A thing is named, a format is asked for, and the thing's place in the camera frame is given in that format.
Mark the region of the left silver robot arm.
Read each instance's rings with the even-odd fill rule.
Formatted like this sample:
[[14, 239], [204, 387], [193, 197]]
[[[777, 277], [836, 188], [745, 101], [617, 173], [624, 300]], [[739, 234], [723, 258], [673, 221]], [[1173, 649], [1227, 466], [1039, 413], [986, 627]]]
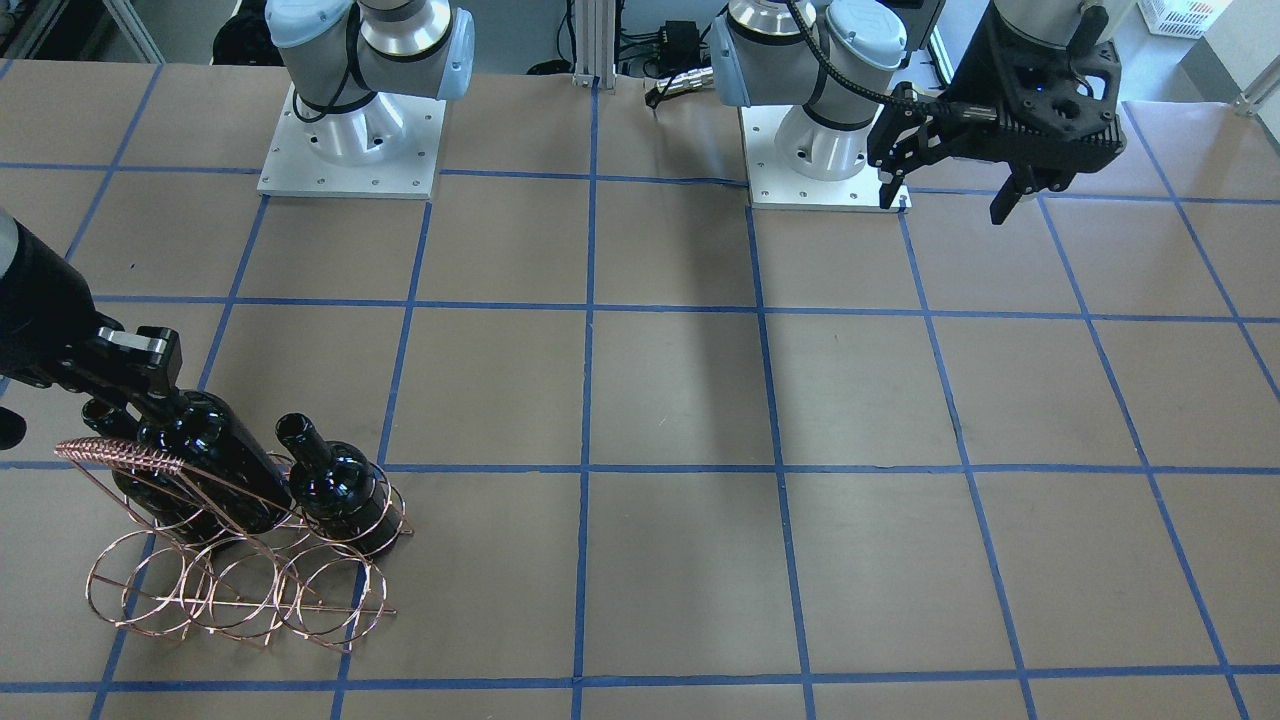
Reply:
[[951, 158], [1005, 164], [989, 205], [1060, 192], [1126, 149], [1114, 42], [1129, 1], [989, 1], [941, 94], [893, 82], [911, 50], [879, 1], [731, 1], [710, 26], [716, 91], [728, 106], [783, 106], [774, 147], [818, 182], [863, 170], [893, 206], [905, 178]]

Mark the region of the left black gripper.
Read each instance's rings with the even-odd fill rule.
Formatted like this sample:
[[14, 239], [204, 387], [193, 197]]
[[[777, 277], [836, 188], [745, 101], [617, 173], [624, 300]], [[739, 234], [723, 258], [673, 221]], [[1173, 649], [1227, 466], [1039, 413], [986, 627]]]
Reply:
[[[1051, 172], [1096, 173], [1126, 147], [1119, 120], [1123, 65], [1112, 40], [1123, 10], [987, 10], [955, 68], [950, 97], [913, 83], [867, 92], [882, 111], [867, 140], [878, 206], [896, 208], [908, 174], [950, 158], [1009, 163], [989, 204], [1002, 225]], [[977, 124], [977, 105], [997, 119]]]

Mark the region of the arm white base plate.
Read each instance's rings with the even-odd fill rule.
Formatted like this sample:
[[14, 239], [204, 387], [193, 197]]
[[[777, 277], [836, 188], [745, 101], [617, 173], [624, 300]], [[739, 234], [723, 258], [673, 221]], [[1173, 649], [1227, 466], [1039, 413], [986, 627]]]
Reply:
[[369, 105], [315, 123], [285, 94], [257, 182], [261, 195], [312, 199], [407, 199], [434, 195], [448, 102], [379, 94]]
[[831, 129], [801, 106], [739, 110], [751, 205], [763, 210], [902, 213], [902, 187], [881, 206], [882, 182], [867, 160], [868, 128]]

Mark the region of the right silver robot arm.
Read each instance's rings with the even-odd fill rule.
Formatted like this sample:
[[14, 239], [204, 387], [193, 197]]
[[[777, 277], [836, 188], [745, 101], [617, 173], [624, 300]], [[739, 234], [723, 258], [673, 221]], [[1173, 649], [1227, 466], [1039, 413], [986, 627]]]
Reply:
[[[445, 105], [474, 74], [474, 15], [449, 1], [270, 1], [265, 20], [291, 95], [259, 188], [430, 200]], [[124, 407], [169, 391], [177, 351], [102, 315], [82, 274], [3, 214], [4, 377]]]

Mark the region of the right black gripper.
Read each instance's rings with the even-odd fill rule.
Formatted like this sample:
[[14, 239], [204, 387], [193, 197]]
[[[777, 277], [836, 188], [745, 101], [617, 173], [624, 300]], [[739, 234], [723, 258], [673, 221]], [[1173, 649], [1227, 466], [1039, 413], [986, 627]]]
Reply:
[[[179, 393], [180, 334], [102, 320], [77, 269], [15, 218], [4, 215], [1, 225], [3, 375], [142, 413], [172, 404]], [[27, 428], [23, 416], [0, 407], [0, 450], [17, 447]]]

